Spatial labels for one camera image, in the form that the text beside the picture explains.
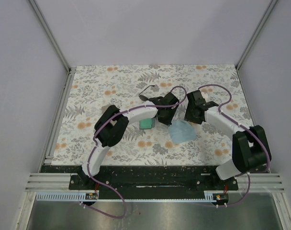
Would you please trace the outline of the brown glasses case green lining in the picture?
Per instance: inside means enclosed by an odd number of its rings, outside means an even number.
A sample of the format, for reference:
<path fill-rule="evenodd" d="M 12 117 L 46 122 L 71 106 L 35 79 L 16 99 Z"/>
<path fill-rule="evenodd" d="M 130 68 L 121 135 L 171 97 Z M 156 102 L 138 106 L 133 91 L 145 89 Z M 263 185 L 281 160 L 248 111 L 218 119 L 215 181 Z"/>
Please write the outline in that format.
<path fill-rule="evenodd" d="M 106 110 L 110 107 L 110 105 L 105 105 L 101 108 L 102 114 L 106 112 Z"/>

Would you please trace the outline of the grey-blue glasses case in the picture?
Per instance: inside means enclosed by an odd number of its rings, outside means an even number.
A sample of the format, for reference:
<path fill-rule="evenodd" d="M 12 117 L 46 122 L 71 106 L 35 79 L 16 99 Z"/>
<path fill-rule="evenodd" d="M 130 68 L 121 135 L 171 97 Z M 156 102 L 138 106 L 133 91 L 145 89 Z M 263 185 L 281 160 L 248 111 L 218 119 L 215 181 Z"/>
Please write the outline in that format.
<path fill-rule="evenodd" d="M 147 118 L 139 121 L 139 128 L 141 130 L 153 129 L 156 125 L 156 120 L 154 118 Z"/>

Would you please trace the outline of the aluminium frame post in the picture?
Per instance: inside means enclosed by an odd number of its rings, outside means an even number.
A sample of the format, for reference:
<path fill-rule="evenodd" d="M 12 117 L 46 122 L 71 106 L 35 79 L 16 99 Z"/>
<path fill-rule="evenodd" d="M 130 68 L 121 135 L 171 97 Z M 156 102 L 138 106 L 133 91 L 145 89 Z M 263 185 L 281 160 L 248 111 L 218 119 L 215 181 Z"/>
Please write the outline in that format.
<path fill-rule="evenodd" d="M 47 36 L 50 45 L 52 46 L 53 50 L 55 51 L 58 59 L 60 60 L 63 68 L 65 69 L 65 71 L 67 73 L 69 73 L 71 71 L 71 66 L 69 65 L 68 61 L 66 60 L 60 46 L 58 45 L 45 17 L 44 14 L 42 13 L 37 1 L 35 0 L 27 0 L 28 4 L 30 5 L 30 7 L 32 8 L 32 11 L 34 12 L 40 26 L 42 27 L 45 35 Z"/>
<path fill-rule="evenodd" d="M 260 36 L 262 30 L 264 29 L 267 21 L 269 20 L 270 16 L 272 15 L 272 13 L 275 10 L 278 3 L 279 3 L 279 0 L 271 0 L 269 2 L 263 15 L 260 18 L 255 30 L 253 31 L 252 36 L 250 37 L 242 55 L 240 56 L 238 62 L 235 65 L 236 71 L 239 71 L 241 69 L 241 67 L 243 66 L 246 58 L 248 57 L 249 53 L 251 52 L 255 42 L 257 41 L 258 37 Z"/>

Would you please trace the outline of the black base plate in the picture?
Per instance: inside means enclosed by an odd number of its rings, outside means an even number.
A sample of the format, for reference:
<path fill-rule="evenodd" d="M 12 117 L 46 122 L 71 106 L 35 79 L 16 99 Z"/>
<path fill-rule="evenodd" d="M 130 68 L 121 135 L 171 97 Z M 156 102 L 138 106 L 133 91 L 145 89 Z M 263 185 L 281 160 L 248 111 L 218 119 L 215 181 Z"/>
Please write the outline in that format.
<path fill-rule="evenodd" d="M 237 191 L 233 177 L 221 180 L 216 166 L 101 166 L 99 173 L 91 178 L 79 167 L 69 183 L 69 189 L 90 190 L 95 180 L 120 189 L 125 187 L 180 187 L 197 191 Z"/>

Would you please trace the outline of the aluminium front rail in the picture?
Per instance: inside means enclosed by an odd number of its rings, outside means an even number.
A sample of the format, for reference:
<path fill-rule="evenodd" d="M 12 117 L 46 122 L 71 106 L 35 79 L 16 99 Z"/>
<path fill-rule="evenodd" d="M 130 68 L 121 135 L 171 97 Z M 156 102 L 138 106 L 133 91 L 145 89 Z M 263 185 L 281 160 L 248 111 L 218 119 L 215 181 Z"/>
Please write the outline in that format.
<path fill-rule="evenodd" d="M 70 173 L 32 173 L 27 181 L 26 191 L 68 191 L 70 185 L 76 185 Z M 247 188 L 250 180 L 250 191 L 284 193 L 284 185 L 277 173 L 259 173 L 242 175 L 235 178 L 231 184 L 238 186 L 239 191 Z"/>

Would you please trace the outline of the right aluminium frame post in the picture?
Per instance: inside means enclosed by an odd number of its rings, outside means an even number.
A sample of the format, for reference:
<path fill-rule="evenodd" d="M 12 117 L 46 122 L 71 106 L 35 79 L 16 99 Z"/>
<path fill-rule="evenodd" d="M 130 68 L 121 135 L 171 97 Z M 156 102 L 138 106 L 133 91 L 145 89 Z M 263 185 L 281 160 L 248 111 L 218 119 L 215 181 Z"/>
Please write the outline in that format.
<path fill-rule="evenodd" d="M 269 20 L 270 16 L 272 15 L 272 13 L 275 10 L 278 3 L 279 3 L 279 0 L 271 0 L 269 2 L 263 15 L 260 18 L 255 30 L 253 31 L 252 36 L 250 37 L 242 55 L 240 56 L 238 62 L 235 65 L 236 71 L 239 71 L 241 69 L 241 67 L 243 66 L 246 58 L 248 57 L 249 53 L 251 52 L 255 42 L 257 41 L 258 37 L 260 36 L 262 30 L 264 29 L 267 21 Z"/>

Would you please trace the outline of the left aluminium frame post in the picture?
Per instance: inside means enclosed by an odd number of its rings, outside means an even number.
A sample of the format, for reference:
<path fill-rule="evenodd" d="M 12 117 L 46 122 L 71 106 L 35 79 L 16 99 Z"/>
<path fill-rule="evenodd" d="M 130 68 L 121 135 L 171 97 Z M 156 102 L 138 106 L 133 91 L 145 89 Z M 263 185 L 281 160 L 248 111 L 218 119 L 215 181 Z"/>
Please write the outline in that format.
<path fill-rule="evenodd" d="M 58 45 L 45 17 L 44 14 L 42 13 L 37 1 L 35 0 L 27 0 L 28 4 L 30 5 L 30 7 L 32 8 L 32 11 L 34 12 L 40 26 L 42 27 L 45 35 L 47 36 L 50 45 L 52 46 L 53 50 L 55 51 L 58 59 L 60 60 L 63 68 L 65 69 L 65 71 L 67 73 L 69 73 L 71 71 L 71 66 L 69 65 L 68 61 L 66 60 L 60 46 Z"/>

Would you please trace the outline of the black aviator sunglasses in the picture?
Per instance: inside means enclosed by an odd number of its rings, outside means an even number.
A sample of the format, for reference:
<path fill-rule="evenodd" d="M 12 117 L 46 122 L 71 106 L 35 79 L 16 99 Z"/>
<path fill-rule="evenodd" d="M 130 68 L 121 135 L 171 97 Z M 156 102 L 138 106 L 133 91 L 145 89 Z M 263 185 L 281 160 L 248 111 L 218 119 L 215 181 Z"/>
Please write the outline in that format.
<path fill-rule="evenodd" d="M 148 97 L 148 92 L 151 91 L 152 89 L 156 89 L 158 85 L 148 85 L 145 87 L 137 96 L 141 101 L 147 101 L 149 99 Z"/>

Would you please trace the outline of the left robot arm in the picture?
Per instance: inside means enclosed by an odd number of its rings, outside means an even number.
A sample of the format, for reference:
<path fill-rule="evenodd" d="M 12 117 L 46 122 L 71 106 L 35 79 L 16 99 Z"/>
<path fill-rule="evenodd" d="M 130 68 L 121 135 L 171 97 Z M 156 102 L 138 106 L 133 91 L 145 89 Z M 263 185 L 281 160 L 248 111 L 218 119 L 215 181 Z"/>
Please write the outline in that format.
<path fill-rule="evenodd" d="M 136 107 L 121 110 L 110 105 L 95 124 L 94 148 L 78 171 L 79 183 L 85 189 L 92 189 L 100 166 L 111 147 L 117 145 L 130 124 L 145 119 L 157 119 L 169 126 L 181 101 L 171 92 L 165 96 L 147 98 L 139 95 L 143 101 Z"/>

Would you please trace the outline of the floral table mat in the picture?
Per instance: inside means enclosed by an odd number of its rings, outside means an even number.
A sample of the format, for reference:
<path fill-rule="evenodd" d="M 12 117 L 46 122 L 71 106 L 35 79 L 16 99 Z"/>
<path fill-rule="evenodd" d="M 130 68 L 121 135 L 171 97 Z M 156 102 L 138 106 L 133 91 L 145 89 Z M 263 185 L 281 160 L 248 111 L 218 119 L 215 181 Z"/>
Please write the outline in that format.
<path fill-rule="evenodd" d="M 52 165 L 81 165 L 94 147 L 94 125 L 101 108 L 121 109 L 141 103 L 138 94 L 148 85 L 158 85 L 148 97 L 173 92 L 183 99 L 186 92 L 201 89 L 207 101 L 222 104 L 236 121 L 253 124 L 249 108 L 232 64 L 220 65 L 118 65 L 78 66 L 56 140 Z M 219 165 L 231 159 L 230 139 L 208 123 L 194 124 L 197 138 L 174 144 L 168 127 L 156 123 L 141 130 L 129 125 L 123 139 L 104 158 L 105 165 Z"/>

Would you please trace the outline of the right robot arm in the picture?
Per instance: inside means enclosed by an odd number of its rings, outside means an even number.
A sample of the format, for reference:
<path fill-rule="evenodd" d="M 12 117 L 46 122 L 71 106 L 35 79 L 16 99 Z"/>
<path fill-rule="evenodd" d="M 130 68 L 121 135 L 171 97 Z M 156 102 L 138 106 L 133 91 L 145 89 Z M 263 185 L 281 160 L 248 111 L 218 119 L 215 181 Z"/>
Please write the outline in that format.
<path fill-rule="evenodd" d="M 213 125 L 232 141 L 231 160 L 218 166 L 216 174 L 210 177 L 214 189 L 222 189 L 233 176 L 254 171 L 262 165 L 269 167 L 272 156 L 263 127 L 240 124 L 225 114 L 221 105 L 206 101 L 199 90 L 188 93 L 187 99 L 186 121 Z"/>

